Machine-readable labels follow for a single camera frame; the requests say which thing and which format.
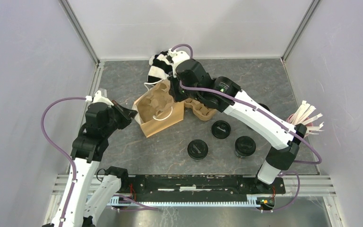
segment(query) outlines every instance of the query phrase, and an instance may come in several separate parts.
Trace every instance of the floor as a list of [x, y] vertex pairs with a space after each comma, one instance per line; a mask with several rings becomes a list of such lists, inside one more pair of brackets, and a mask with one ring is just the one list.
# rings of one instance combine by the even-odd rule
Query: floor
[[[267, 105], [281, 119], [297, 110], [290, 82], [279, 59], [199, 60], [212, 77], [225, 76], [234, 80], [255, 101]], [[124, 107], [147, 89], [148, 61], [109, 61], [104, 65], [100, 87], [107, 89], [108, 97]], [[227, 121], [232, 132], [224, 140], [215, 138], [210, 131], [217, 120]], [[240, 136], [252, 137], [257, 145], [255, 153], [240, 159], [234, 154], [234, 142]], [[200, 139], [209, 147], [208, 156], [193, 161], [186, 147]], [[101, 168], [117, 166], [129, 174], [247, 174], [254, 175], [264, 162], [270, 144], [240, 121], [222, 113], [205, 122], [190, 109], [185, 109], [184, 120], [146, 138], [133, 121], [126, 129], [116, 131], [109, 138]], [[310, 150], [301, 146], [296, 160], [313, 160]], [[317, 174], [315, 166], [293, 164], [290, 169], [299, 174]]]
[[[291, 198], [277, 198], [284, 205]], [[254, 208], [237, 207], [163, 207], [160, 211], [117, 212], [107, 208], [97, 227], [330, 227], [322, 197], [298, 197], [294, 205], [271, 214]]]

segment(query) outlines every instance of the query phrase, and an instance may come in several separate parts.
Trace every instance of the bundle of white sticks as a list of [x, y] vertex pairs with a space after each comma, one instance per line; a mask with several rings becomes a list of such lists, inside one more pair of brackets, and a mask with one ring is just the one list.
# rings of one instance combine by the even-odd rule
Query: bundle of white sticks
[[[319, 113], [318, 115], [310, 118], [311, 113], [315, 110], [316, 108], [313, 105], [310, 105], [309, 103], [307, 103], [307, 101], [303, 101], [301, 103], [301, 106], [292, 116], [289, 117], [289, 119], [287, 119], [287, 121], [293, 125], [297, 125], [300, 123], [303, 125], [308, 125], [313, 121], [317, 120], [318, 118], [322, 117], [322, 114]], [[319, 133], [314, 133], [314, 131], [323, 131], [321, 130], [321, 128], [323, 127], [323, 123], [324, 122], [322, 122], [319, 126], [313, 126], [313, 123], [312, 125], [308, 125], [306, 136], [310, 134], [318, 135]]]

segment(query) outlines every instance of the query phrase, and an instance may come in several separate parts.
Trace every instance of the paper bag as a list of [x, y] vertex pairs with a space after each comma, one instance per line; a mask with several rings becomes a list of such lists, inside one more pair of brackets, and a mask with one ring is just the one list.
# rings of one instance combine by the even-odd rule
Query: paper bag
[[184, 118], [184, 103], [173, 101], [170, 82], [164, 80], [143, 94], [133, 104], [138, 112], [134, 118], [146, 137], [180, 122]]

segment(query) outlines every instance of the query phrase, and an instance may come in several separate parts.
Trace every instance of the bag handle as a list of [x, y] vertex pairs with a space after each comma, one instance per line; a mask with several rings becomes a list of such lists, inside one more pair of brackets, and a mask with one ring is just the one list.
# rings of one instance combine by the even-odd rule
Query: bag handle
[[164, 121], [164, 120], [168, 119], [168, 117], [170, 117], [170, 115], [172, 115], [172, 112], [173, 112], [173, 106], [171, 106], [171, 107], [170, 107], [170, 113], [169, 113], [169, 115], [168, 115], [167, 117], [164, 117], [164, 118], [162, 118], [162, 119], [157, 119], [157, 118], [155, 117], [155, 115], [154, 115], [154, 116], [152, 116], [152, 118], [153, 118], [154, 120], [157, 120], [157, 121]]

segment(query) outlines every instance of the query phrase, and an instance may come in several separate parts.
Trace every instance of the white wall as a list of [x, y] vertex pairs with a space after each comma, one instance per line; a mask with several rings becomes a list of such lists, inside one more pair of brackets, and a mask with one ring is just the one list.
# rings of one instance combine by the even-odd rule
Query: white wall
[[[67, 161], [41, 133], [45, 107], [85, 96], [94, 63], [56, 0], [0, 1], [0, 227], [42, 225]], [[70, 151], [83, 101], [55, 107], [52, 139]]]
[[348, 226], [363, 226], [363, 1], [322, 1], [287, 71], [297, 100], [324, 114], [325, 131], [311, 142]]
[[280, 57], [311, 0], [69, 0], [101, 59]]

